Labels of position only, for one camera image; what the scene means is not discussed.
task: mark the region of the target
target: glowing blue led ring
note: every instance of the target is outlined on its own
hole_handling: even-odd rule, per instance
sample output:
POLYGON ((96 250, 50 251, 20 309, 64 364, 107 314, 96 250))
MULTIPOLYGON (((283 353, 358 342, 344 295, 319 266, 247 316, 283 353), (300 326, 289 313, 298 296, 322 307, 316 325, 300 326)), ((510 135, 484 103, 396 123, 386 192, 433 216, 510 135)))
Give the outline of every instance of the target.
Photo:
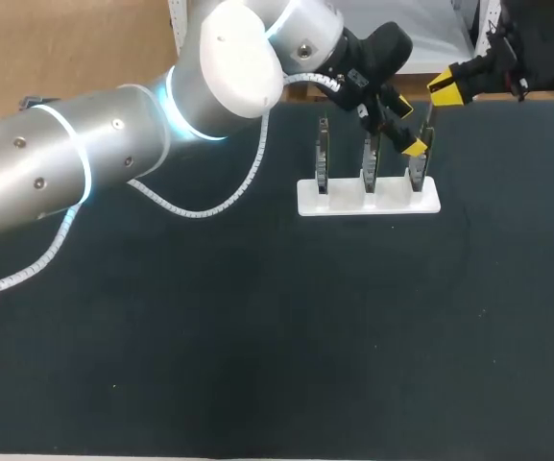
POLYGON ((153 102, 153 104, 155 104, 155 107, 157 108, 157 110, 159 111, 159 113, 161 115, 160 118, 163 119, 162 120, 163 121, 163 136, 164 136, 165 142, 163 144, 163 151, 161 152, 161 157, 159 157, 159 160, 157 161, 155 166, 153 166, 153 168, 151 168, 150 170, 148 170, 145 173, 142 173, 141 175, 138 175, 138 178, 142 178, 143 176, 149 175, 149 174, 153 173, 155 170, 157 170, 163 164, 163 162, 168 158, 168 155, 170 154, 170 147, 172 146, 172 136, 170 135, 170 130, 169 130, 169 127, 168 127, 168 120, 167 120, 168 117, 165 113, 163 113, 162 110, 160 110, 161 109, 161 104, 157 100, 157 97, 155 96, 153 91, 151 91, 146 86, 129 84, 129 85, 121 85, 121 86, 119 86, 119 88, 137 88, 140 91, 142 91, 149 98, 151 98, 151 101, 153 102))
POLYGON ((80 157, 81 159, 81 163, 83 164, 83 169, 84 169, 84 194, 81 200, 76 205, 83 204, 86 201, 86 199, 88 199, 88 196, 91 193, 91 187, 93 186, 93 179, 91 176, 91 165, 88 162, 88 154, 86 153, 86 147, 84 146, 80 137, 76 133, 76 130, 74 130, 74 127, 72 127, 70 123, 65 119, 65 117, 63 117, 58 111, 54 110, 50 106, 43 106, 43 105, 34 106, 34 109, 42 109, 50 113, 53 117, 55 117, 57 121, 61 124, 61 126, 67 131, 67 134, 69 135, 69 138, 72 141, 72 144, 74 144, 74 147, 76 148, 76 152, 78 153, 78 157, 80 157))
POLYGON ((206 141, 222 141, 225 138, 224 137, 213 137, 208 136, 206 134, 200 133, 195 128, 193 128, 191 125, 189 125, 189 122, 187 122, 184 117, 182 116, 181 111, 177 107, 177 103, 174 102, 174 94, 172 94, 172 75, 174 74, 174 66, 170 69, 168 72, 168 76, 165 81, 165 91, 168 96, 168 101, 170 102, 170 108, 172 110, 172 117, 179 122, 179 125, 184 130, 187 130, 188 132, 196 135, 200 139, 205 139, 206 141))

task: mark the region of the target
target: black mat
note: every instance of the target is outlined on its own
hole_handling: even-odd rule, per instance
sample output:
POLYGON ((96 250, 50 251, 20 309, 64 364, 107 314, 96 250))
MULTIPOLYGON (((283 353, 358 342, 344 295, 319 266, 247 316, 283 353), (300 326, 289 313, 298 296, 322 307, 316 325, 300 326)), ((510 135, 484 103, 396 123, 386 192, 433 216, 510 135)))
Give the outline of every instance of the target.
MULTIPOLYGON (((230 212, 99 194, 52 266, 0 295, 0 451, 554 460, 554 103, 442 114, 439 215, 300 218, 325 110, 332 171, 355 175, 355 117, 281 107, 230 212)), ((256 131, 148 183, 214 205, 256 131)), ((0 277, 58 224, 0 238, 0 277)))

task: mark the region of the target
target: white wall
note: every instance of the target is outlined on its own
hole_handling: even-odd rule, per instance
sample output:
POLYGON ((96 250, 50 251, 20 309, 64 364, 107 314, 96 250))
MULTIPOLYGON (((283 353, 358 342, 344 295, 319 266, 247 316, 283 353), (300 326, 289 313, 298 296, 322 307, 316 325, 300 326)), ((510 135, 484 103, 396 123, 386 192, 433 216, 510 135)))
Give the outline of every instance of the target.
POLYGON ((472 23, 475 20, 475 13, 479 0, 451 0, 454 10, 456 10, 465 21, 467 28, 472 29, 472 23))
POLYGON ((366 37, 378 26, 396 21, 413 38, 411 60, 401 73, 439 73, 473 56, 470 38, 450 0, 331 0, 346 26, 366 37))

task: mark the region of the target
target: cable wrap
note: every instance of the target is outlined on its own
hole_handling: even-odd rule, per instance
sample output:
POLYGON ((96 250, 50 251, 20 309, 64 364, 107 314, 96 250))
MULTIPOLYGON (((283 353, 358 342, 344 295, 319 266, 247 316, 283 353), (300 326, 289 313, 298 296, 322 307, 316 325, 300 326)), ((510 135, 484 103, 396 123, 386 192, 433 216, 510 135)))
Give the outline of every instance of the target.
MULTIPOLYGON (((323 86, 334 92, 338 92, 340 90, 340 85, 336 81, 320 74, 305 73, 305 74, 292 75, 290 77, 285 78, 286 85, 291 85, 291 84, 296 84, 301 82, 308 82, 319 86, 323 86)), ((202 218, 208 218, 210 216, 219 214, 225 211, 226 209, 228 209, 229 207, 231 207, 232 205, 234 205, 238 201, 238 199, 240 199, 240 197, 243 196, 243 194, 247 191, 249 186, 252 184, 255 178, 255 175, 259 170, 259 166, 262 160, 264 159, 264 153, 266 151, 266 141, 268 138, 269 123, 270 123, 270 114, 267 113, 262 118, 261 132, 259 136, 259 146, 257 147, 257 154, 255 156, 255 160, 253 161, 253 165, 251 167, 251 170, 249 171, 249 174, 242 182, 240 187, 238 187, 238 189, 231 195, 231 197, 229 197, 227 200, 225 200, 223 203, 221 203, 218 206, 215 206, 206 211, 190 211, 170 204, 169 202, 161 198, 159 195, 157 195, 154 191, 149 189, 146 185, 144 185, 140 181, 137 181, 137 180, 130 181, 129 185, 135 188, 136 190, 138 190, 140 193, 144 194, 146 197, 151 199, 159 206, 170 211, 171 213, 174 213, 184 218, 202 219, 202 218)), ((63 221, 60 224, 59 230, 57 231, 57 235, 53 240, 53 243, 50 245, 48 250, 46 250, 46 253, 44 253, 44 255, 42 255, 40 259, 38 259, 34 264, 27 267, 26 269, 23 269, 22 271, 19 271, 16 274, 13 274, 4 279, 0 279, 0 292, 13 288, 16 285, 23 283, 28 279, 31 279, 32 277, 36 276, 41 271, 43 271, 46 268, 46 266, 48 266, 48 264, 51 263, 51 261, 55 258, 60 248, 62 247, 63 243, 65 242, 65 238, 67 237, 67 234, 69 233, 72 227, 72 224, 74 223, 74 219, 76 219, 76 215, 78 214, 80 207, 81 205, 76 205, 76 206, 72 206, 67 210, 65 217, 63 218, 63 221)))
POLYGON ((65 241, 65 238, 74 223, 74 219, 76 219, 76 215, 78 214, 80 207, 80 205, 76 205, 67 210, 53 243, 51 243, 48 250, 46 250, 46 253, 44 253, 40 259, 26 269, 23 269, 22 271, 19 271, 16 274, 4 279, 0 279, 0 292, 8 290, 36 276, 51 263, 63 245, 63 242, 65 241))

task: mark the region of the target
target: white holder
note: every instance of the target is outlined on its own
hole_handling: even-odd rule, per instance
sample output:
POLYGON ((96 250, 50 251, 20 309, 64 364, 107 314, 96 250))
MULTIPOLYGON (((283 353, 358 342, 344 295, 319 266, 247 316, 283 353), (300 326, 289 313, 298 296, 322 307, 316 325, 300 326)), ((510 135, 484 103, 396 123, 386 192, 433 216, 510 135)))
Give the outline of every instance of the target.
POLYGON ((316 180, 298 182, 301 216, 433 214, 441 211, 437 186, 426 177, 422 192, 414 192, 409 172, 401 178, 377 178, 374 194, 367 194, 360 178, 330 179, 328 193, 319 193, 316 180))

